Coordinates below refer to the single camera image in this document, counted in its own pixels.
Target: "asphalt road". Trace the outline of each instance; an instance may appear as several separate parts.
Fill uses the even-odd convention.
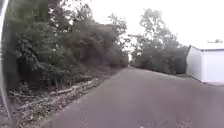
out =
[[[224,89],[129,68],[42,128],[224,128]]]

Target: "tree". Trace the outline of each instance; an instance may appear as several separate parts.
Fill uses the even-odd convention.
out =
[[[9,89],[19,82],[31,89],[71,84],[89,66],[127,65],[126,53],[116,43],[120,31],[92,20],[89,5],[75,1],[78,6],[66,10],[64,2],[10,1],[3,42]]]
[[[136,37],[132,64],[157,72],[184,73],[187,48],[179,44],[177,36],[166,27],[161,12],[146,9],[141,17],[140,25],[145,33]]]
[[[222,40],[216,39],[214,42],[213,41],[208,41],[208,43],[223,43]]]

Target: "white building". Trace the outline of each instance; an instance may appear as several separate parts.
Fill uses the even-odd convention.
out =
[[[186,61],[187,75],[204,83],[224,85],[224,43],[190,46]]]

